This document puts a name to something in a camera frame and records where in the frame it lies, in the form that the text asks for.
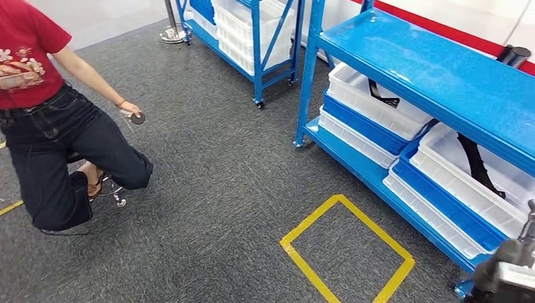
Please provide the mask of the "person's left hand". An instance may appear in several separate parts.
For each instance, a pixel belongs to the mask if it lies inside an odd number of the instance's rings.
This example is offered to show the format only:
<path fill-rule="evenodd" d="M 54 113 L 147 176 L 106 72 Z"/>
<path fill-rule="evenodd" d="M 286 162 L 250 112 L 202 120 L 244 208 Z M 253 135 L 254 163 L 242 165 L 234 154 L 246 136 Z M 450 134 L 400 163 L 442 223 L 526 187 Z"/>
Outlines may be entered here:
<path fill-rule="evenodd" d="M 123 100 L 118 105 L 116 105 L 116 107 L 125 117 L 131 117 L 132 115 L 134 115 L 136 118 L 141 118 L 142 116 L 140 108 L 137 105 L 128 102 L 127 100 Z"/>

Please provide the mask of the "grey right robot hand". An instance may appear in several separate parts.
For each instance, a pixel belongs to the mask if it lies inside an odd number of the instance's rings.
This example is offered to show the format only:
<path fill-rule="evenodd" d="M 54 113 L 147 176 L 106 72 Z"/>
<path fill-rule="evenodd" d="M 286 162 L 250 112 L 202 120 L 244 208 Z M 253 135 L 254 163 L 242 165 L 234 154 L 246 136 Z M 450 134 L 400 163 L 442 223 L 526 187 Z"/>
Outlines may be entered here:
<path fill-rule="evenodd" d="M 474 285 L 464 302 L 534 302 L 534 200 L 520 235 L 477 265 Z"/>

